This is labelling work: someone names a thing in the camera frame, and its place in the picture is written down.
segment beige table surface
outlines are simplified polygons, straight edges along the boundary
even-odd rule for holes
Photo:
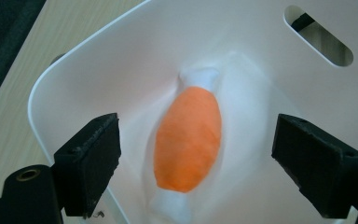
[[[141,2],[47,0],[0,89],[0,197],[8,175],[28,165],[48,164],[27,119],[37,78],[57,55]]]

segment white plastic bin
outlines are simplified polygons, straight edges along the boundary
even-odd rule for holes
[[[326,60],[287,24],[290,6],[351,49],[353,62]],[[358,0],[145,1],[49,67],[28,112],[51,163],[89,120],[119,114],[122,157],[99,205],[106,216],[89,222],[158,223],[147,207],[155,131],[181,90],[179,72],[204,65],[223,74],[224,139],[211,173],[190,192],[194,223],[334,223],[270,154],[279,113],[358,149]]]

